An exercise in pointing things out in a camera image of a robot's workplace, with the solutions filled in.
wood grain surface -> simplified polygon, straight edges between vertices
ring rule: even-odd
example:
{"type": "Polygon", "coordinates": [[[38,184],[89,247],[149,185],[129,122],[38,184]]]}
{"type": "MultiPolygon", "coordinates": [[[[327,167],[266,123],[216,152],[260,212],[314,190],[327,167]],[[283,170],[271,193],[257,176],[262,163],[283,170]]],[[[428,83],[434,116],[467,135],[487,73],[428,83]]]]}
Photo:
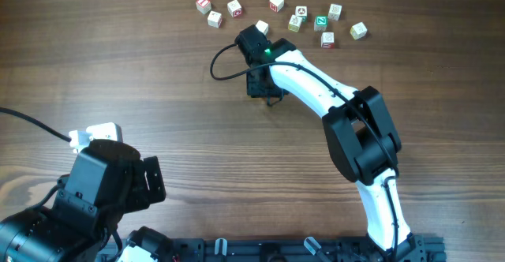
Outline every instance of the wood grain surface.
{"type": "MultiPolygon", "coordinates": [[[[332,165],[320,119],[294,96],[273,108],[245,78],[214,81],[214,54],[259,19],[335,79],[383,93],[402,138],[398,192],[412,231],[445,237],[449,261],[505,260],[505,0],[0,0],[0,106],[67,133],[116,122],[142,156],[157,155],[167,199],[125,215],[172,238],[365,235],[353,183],[332,165]],[[320,48],[313,17],[331,22],[320,48]],[[309,23],[287,30],[295,6],[309,23]],[[369,35],[354,41],[350,26],[369,35]]],[[[216,74],[245,68],[237,50],[216,74]]],[[[75,155],[67,143],[0,115],[0,218],[40,200],[75,155]]]]}

black plastic housing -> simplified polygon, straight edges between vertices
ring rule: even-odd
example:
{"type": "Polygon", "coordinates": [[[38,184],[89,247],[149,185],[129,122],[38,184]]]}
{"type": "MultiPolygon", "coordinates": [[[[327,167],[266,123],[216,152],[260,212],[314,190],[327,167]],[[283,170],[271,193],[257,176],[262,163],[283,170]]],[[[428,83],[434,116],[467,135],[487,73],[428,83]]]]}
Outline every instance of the black plastic housing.
{"type": "MultiPolygon", "coordinates": [[[[241,31],[235,39],[235,43],[244,55],[245,63],[250,68],[275,62],[275,59],[280,55],[287,51],[296,50],[296,47],[285,39],[280,39],[272,44],[255,25],[241,31]]],[[[284,95],[289,94],[286,90],[282,90],[275,85],[268,67],[248,73],[246,80],[247,95],[251,97],[282,98],[284,95]]]]}
{"type": "Polygon", "coordinates": [[[27,209],[0,223],[0,260],[93,261],[122,216],[165,200],[156,157],[127,144],[93,140],[77,155],[51,210],[27,209]]]}
{"type": "Polygon", "coordinates": [[[146,226],[134,230],[125,244],[131,247],[141,247],[143,250],[148,251],[152,258],[160,262],[170,261],[173,253],[172,241],[146,226]]]}
{"type": "MultiPolygon", "coordinates": [[[[393,163],[398,164],[396,153],[402,148],[402,143],[382,95],[373,87],[367,87],[356,92],[351,102],[356,107],[362,107],[362,114],[393,163]]],[[[377,175],[389,168],[387,157],[372,134],[365,127],[354,132],[351,122],[357,119],[349,107],[332,107],[322,120],[331,160],[347,180],[371,185],[377,175]]]]}

white cube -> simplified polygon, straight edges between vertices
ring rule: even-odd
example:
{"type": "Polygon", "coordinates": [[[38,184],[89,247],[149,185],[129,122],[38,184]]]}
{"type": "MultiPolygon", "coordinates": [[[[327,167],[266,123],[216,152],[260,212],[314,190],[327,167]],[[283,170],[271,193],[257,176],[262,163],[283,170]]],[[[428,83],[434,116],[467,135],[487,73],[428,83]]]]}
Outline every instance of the white cube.
{"type": "Polygon", "coordinates": [[[301,17],[301,21],[307,21],[307,7],[306,6],[297,6],[294,10],[294,15],[297,17],[301,17]]]}
{"type": "Polygon", "coordinates": [[[270,0],[270,9],[278,13],[284,6],[284,0],[270,0]]]}
{"type": "Polygon", "coordinates": [[[232,17],[238,17],[242,14],[242,6],[238,3],[238,0],[228,2],[228,12],[232,17]]]}
{"type": "Polygon", "coordinates": [[[340,18],[340,13],[342,12],[342,6],[331,4],[330,11],[328,12],[328,19],[337,21],[340,18]]]}
{"type": "Polygon", "coordinates": [[[256,28],[258,28],[258,30],[261,31],[261,33],[263,33],[265,36],[267,35],[268,23],[264,21],[258,21],[258,23],[256,24],[256,28]]]}
{"type": "Polygon", "coordinates": [[[350,29],[350,34],[353,36],[354,40],[358,40],[366,35],[367,29],[363,22],[353,25],[350,29]]]}
{"type": "Polygon", "coordinates": [[[333,32],[323,32],[321,36],[321,48],[335,48],[335,35],[333,32]]]}
{"type": "Polygon", "coordinates": [[[298,32],[300,30],[300,26],[301,26],[301,17],[292,15],[290,23],[287,28],[291,31],[298,32]]]}
{"type": "Polygon", "coordinates": [[[209,25],[219,28],[219,26],[221,26],[221,21],[223,21],[221,13],[211,11],[211,13],[208,14],[207,22],[209,25]]]}
{"type": "Polygon", "coordinates": [[[206,14],[211,10],[210,0],[196,0],[196,8],[203,14],[206,14]]]}
{"type": "Polygon", "coordinates": [[[328,18],[325,16],[317,16],[314,19],[314,31],[325,31],[328,25],[328,18]]]}

cube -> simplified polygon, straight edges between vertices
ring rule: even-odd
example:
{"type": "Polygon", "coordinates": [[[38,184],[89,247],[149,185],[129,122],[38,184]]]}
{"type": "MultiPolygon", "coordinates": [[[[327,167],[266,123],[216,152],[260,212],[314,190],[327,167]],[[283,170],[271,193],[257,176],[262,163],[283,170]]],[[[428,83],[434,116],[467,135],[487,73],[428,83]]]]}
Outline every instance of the cube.
{"type": "Polygon", "coordinates": [[[301,17],[301,21],[307,21],[307,7],[306,6],[297,6],[294,10],[294,15],[297,17],[301,17]]]}
{"type": "Polygon", "coordinates": [[[264,21],[258,21],[258,23],[256,24],[256,28],[258,28],[258,30],[261,31],[261,33],[263,33],[265,36],[267,35],[268,23],[264,21]]]}
{"type": "Polygon", "coordinates": [[[240,3],[238,3],[237,0],[228,2],[228,12],[231,14],[232,17],[238,17],[239,15],[242,14],[242,6],[240,5],[240,3]]]}
{"type": "Polygon", "coordinates": [[[196,0],[196,8],[203,14],[206,14],[211,10],[210,0],[196,0]]]}
{"type": "Polygon", "coordinates": [[[270,0],[270,9],[278,13],[284,6],[284,0],[270,0]]]}
{"type": "Polygon", "coordinates": [[[221,21],[223,21],[221,13],[211,11],[211,13],[208,14],[207,22],[212,27],[219,28],[219,26],[221,26],[221,21]]]}
{"type": "Polygon", "coordinates": [[[301,25],[301,17],[297,17],[295,15],[291,16],[290,24],[288,25],[288,29],[294,32],[298,32],[300,30],[301,25]]]}
{"type": "Polygon", "coordinates": [[[342,6],[331,4],[330,12],[328,13],[328,19],[337,21],[340,18],[340,13],[342,12],[342,6]]]}
{"type": "Polygon", "coordinates": [[[325,16],[317,16],[314,20],[314,31],[325,31],[328,25],[328,18],[325,16]]]}
{"type": "Polygon", "coordinates": [[[321,48],[335,48],[335,36],[333,32],[323,32],[321,36],[321,48]]]}
{"type": "Polygon", "coordinates": [[[353,25],[350,29],[350,34],[353,36],[354,40],[358,40],[366,35],[367,29],[363,22],[353,25]]]}

white connector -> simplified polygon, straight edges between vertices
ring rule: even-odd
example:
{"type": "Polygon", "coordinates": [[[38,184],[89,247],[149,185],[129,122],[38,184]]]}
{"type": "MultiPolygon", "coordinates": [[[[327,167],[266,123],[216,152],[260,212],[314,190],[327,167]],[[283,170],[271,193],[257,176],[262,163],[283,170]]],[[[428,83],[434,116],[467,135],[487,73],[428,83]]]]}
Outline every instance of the white connector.
{"type": "Polygon", "coordinates": [[[121,127],[112,122],[89,126],[86,128],[86,132],[70,131],[69,136],[72,138],[70,147],[73,148],[73,153],[79,153],[94,139],[123,141],[121,127]]]}

